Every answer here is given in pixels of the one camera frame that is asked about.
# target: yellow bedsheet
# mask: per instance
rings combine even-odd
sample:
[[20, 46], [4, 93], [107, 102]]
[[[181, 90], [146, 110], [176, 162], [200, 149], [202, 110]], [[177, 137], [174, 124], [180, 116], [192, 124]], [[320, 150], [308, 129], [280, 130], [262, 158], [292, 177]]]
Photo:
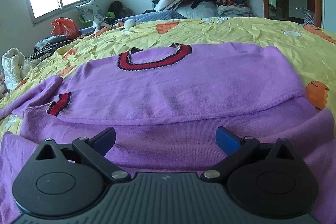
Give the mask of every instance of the yellow bedsheet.
[[[284, 31], [295, 31], [301, 36], [287, 35]], [[335, 34], [328, 35], [336, 39]], [[118, 28], [96, 38], [85, 37], [59, 48], [31, 70], [22, 86], [0, 102], [0, 109], [52, 75], [68, 77], [87, 61], [120, 54], [132, 47], [147, 49], [172, 43], [221, 42], [276, 46], [300, 75], [307, 93], [312, 94], [312, 100], [317, 103], [316, 108], [328, 107], [336, 114], [336, 45], [297, 23], [263, 18], [160, 20], [137, 24], [128, 31]], [[7, 130], [19, 134], [20, 125], [20, 118], [6, 117], [0, 121], [0, 138]]]

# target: purple knit fabric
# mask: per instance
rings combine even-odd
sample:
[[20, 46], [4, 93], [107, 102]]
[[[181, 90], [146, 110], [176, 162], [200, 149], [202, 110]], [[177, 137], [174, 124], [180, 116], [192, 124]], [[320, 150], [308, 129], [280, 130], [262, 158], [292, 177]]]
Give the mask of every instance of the purple knit fabric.
[[[176, 49], [135, 53], [133, 63], [152, 62]], [[225, 126], [261, 142], [290, 139], [319, 181], [313, 215], [335, 223], [336, 154], [334, 120], [316, 114], [300, 79], [275, 47], [224, 43], [193, 45], [192, 53], [161, 68], [125, 71], [118, 56], [82, 65], [63, 81], [53, 76], [0, 111], [23, 117], [20, 135], [6, 133], [0, 157], [1, 223], [19, 212], [11, 185], [37, 144], [46, 137], [70, 143], [113, 126], [115, 146], [106, 158], [127, 170], [203, 171], [225, 157], [215, 131]], [[71, 92], [68, 107], [55, 117], [46, 111], [58, 94]]]

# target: green chair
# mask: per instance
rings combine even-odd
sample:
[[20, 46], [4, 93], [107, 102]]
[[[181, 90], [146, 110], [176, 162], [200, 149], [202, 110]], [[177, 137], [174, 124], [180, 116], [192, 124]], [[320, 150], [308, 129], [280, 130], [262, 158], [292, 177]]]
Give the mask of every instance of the green chair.
[[[105, 14], [105, 16], [106, 17], [112, 17], [112, 18], [116, 17], [113, 12], [108, 12], [108, 13]], [[84, 18], [82, 17], [82, 15], [79, 15], [79, 21], [83, 24], [87, 24], [87, 23], [92, 23], [93, 19], [85, 21]]]

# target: metal screw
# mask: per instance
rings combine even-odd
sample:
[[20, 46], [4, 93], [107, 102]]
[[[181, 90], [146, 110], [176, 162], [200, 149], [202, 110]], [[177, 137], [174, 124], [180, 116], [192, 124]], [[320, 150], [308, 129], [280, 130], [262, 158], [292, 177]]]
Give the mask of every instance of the metal screw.
[[208, 171], [205, 171], [203, 173], [203, 175], [207, 178], [207, 179], [215, 179], [215, 178], [218, 178], [221, 173], [219, 173], [218, 171], [216, 170], [208, 170]]
[[114, 171], [111, 176], [114, 179], [125, 179], [128, 176], [128, 173], [126, 171], [119, 170]]

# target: checkered bag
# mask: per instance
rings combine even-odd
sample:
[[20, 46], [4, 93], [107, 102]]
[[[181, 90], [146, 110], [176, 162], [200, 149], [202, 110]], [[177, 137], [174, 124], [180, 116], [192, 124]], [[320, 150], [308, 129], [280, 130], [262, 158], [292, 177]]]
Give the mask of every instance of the checkered bag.
[[314, 24], [315, 24], [315, 14], [312, 11], [309, 11], [306, 8], [299, 7], [297, 9], [299, 9], [301, 12], [304, 13], [303, 24], [314, 26]]

